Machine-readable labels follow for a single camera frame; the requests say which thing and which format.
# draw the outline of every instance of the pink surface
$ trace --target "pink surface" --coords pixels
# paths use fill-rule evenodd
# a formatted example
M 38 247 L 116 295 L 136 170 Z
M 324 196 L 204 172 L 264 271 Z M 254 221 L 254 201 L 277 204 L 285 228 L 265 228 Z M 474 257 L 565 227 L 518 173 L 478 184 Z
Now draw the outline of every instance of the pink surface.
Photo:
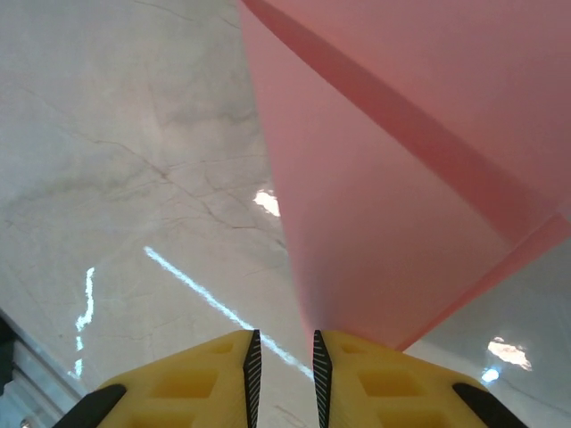
M 245 3 L 309 329 L 402 348 L 569 235 L 559 17 L 543 34 L 535 6 L 507 2 Z M 529 33 L 548 46 L 518 46 Z M 525 54 L 531 66 L 516 67 Z

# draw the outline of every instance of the white marble floor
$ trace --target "white marble floor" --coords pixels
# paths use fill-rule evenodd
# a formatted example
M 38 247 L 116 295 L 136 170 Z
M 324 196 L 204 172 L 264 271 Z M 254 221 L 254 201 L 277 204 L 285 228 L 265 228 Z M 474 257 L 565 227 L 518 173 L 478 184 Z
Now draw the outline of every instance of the white marble floor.
M 0 3 L 0 308 L 85 390 L 259 327 L 260 426 L 315 427 L 234 2 L 154 2 Z M 570 252 L 411 352 L 569 426 Z

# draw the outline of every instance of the black rubber edge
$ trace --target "black rubber edge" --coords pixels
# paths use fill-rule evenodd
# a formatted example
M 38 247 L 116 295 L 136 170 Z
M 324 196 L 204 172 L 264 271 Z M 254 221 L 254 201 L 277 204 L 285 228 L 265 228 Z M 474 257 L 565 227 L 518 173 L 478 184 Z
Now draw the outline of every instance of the black rubber edge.
M 4 386 L 12 380 L 15 339 L 12 328 L 0 318 L 0 395 L 4 394 Z
M 113 410 L 127 388 L 120 384 L 109 385 L 91 392 L 76 404 L 54 428 L 96 428 Z
M 320 330 L 316 330 L 313 334 L 313 378 L 318 401 L 319 428 L 327 428 L 331 408 L 333 363 Z
M 246 417 L 248 428 L 258 424 L 261 385 L 261 339 L 260 330 L 252 332 L 250 346 L 244 359 L 244 390 L 246 396 Z
M 452 389 L 488 428 L 527 428 L 490 392 L 467 383 L 455 383 Z

